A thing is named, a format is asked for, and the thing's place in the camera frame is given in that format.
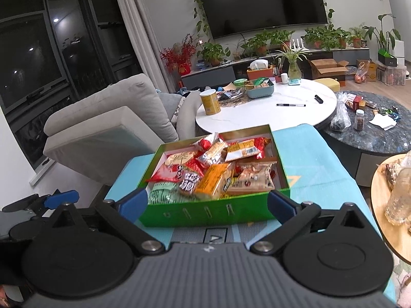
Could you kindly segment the beige cake snack packet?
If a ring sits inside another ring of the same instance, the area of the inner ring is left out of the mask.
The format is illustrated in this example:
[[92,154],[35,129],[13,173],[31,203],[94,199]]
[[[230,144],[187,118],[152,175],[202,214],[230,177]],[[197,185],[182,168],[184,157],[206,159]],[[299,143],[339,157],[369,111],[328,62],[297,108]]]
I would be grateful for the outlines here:
[[208,151],[199,151],[200,155],[197,157],[197,161],[205,168],[222,163],[225,161],[227,147],[228,144],[220,137],[220,141],[216,142]]

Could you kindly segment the red pleated snack packet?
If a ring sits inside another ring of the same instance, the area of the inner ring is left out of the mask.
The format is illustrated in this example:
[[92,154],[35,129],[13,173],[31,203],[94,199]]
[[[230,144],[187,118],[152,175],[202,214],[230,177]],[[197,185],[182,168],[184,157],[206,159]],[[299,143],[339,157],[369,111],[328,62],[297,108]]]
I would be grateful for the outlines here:
[[192,145],[200,152],[208,151],[216,142],[220,141],[219,134],[213,132],[194,142]]

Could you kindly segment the black wall television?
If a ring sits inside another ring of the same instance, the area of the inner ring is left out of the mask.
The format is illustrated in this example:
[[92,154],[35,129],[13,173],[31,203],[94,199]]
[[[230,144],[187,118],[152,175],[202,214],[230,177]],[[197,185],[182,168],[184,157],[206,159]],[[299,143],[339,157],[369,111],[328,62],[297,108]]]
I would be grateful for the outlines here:
[[323,0],[200,0],[212,37],[328,22]]

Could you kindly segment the beige sofa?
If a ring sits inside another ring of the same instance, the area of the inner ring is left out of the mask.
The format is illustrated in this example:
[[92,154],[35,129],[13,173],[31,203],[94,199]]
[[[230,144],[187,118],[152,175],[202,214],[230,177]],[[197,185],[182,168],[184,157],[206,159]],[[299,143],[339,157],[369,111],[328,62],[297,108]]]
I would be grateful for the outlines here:
[[130,159],[196,137],[200,106],[198,91],[186,97],[157,92],[137,74],[51,114],[43,154],[110,186]]

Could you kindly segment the large red rice cracker bag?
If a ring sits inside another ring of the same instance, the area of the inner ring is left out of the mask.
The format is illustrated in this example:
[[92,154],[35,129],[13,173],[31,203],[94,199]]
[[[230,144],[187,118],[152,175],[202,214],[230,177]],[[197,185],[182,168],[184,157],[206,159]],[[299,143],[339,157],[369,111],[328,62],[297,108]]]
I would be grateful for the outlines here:
[[196,174],[200,178],[204,176],[202,167],[197,162],[198,152],[186,151],[171,154],[166,161],[147,179],[147,182],[181,182],[186,174]]

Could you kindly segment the orange cake snack packet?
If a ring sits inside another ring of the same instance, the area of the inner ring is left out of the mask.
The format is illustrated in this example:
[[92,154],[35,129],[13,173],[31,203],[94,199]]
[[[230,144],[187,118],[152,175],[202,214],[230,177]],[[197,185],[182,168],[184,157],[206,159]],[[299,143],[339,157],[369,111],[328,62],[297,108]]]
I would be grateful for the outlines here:
[[234,175],[234,163],[220,163],[209,167],[195,191],[199,200],[217,200],[226,194]]

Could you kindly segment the spice jar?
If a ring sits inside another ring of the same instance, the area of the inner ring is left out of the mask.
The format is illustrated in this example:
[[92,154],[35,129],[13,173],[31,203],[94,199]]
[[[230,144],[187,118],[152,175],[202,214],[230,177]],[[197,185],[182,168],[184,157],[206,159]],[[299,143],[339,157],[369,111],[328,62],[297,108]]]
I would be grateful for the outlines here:
[[365,113],[361,109],[357,109],[354,116],[354,129],[362,131],[364,129]]

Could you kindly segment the clear plastic bag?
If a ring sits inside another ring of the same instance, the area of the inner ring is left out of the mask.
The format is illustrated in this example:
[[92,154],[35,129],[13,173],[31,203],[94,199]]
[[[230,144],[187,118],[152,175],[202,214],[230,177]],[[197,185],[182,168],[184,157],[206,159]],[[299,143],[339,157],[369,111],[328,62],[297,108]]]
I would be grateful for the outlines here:
[[347,92],[337,93],[336,114],[330,122],[330,129],[332,131],[343,132],[351,126],[350,116],[348,114],[348,109],[345,104],[347,100]]

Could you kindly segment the brown nut snack packet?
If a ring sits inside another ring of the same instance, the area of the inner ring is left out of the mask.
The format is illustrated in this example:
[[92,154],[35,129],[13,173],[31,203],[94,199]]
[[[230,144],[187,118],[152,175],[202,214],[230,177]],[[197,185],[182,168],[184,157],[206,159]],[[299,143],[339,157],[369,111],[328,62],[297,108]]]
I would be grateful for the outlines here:
[[250,195],[274,190],[276,158],[236,161],[228,196]]

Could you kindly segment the round brown cookie packet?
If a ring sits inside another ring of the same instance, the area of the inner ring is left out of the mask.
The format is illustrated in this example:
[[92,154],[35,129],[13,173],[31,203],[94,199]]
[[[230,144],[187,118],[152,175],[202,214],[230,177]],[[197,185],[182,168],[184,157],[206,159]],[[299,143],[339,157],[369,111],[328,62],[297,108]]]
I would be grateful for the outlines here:
[[188,171],[183,175],[178,189],[181,195],[194,198],[197,186],[201,182],[203,175],[197,172]]

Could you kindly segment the red flower pot plant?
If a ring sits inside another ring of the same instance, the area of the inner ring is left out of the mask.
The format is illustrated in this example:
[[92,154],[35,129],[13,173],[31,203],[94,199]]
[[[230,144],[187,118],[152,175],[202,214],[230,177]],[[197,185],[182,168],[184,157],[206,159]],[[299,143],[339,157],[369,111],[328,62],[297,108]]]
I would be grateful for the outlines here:
[[177,71],[180,76],[185,76],[191,72],[191,60],[196,52],[197,48],[193,37],[188,33],[182,42],[176,42],[171,48],[163,48],[160,51],[160,58],[168,71]]

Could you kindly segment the green snack packet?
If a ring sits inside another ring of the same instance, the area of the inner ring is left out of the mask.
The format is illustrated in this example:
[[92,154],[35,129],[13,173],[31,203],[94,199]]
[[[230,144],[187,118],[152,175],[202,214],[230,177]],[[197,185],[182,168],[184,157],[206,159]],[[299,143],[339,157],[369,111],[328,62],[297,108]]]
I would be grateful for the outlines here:
[[179,186],[172,182],[157,182],[148,194],[149,204],[180,204],[198,202],[193,196],[186,196],[180,192]]

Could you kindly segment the cardboard box on floor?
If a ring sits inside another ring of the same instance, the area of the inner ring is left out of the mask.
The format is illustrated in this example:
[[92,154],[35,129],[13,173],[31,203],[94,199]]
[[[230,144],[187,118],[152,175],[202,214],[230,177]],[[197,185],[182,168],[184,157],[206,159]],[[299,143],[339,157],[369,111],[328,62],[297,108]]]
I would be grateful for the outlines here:
[[348,74],[348,62],[336,62],[335,59],[317,59],[309,61],[313,79],[336,79],[340,86],[345,86],[345,77]]

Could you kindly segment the white round table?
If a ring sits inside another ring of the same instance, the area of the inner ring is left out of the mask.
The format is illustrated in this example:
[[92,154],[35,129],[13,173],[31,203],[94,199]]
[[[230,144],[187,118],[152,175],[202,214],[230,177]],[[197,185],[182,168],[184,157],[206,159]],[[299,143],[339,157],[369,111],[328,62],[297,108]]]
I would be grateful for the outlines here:
[[[323,103],[319,104],[314,96]],[[306,107],[277,107],[277,103],[306,104]],[[270,97],[252,99],[235,107],[223,107],[214,115],[206,115],[199,107],[197,125],[206,132],[227,132],[262,125],[269,125],[272,131],[310,124],[322,129],[328,124],[337,107],[335,93],[326,85],[308,79],[300,85],[278,83]]]

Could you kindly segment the yellow red snack packet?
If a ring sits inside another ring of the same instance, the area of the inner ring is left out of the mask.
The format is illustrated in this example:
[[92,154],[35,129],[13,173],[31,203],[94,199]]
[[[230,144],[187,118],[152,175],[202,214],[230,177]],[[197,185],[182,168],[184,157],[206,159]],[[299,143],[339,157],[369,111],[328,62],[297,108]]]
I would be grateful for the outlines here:
[[263,159],[265,157],[265,148],[270,145],[270,143],[271,140],[266,137],[233,142],[226,148],[225,162],[237,161],[249,157]]

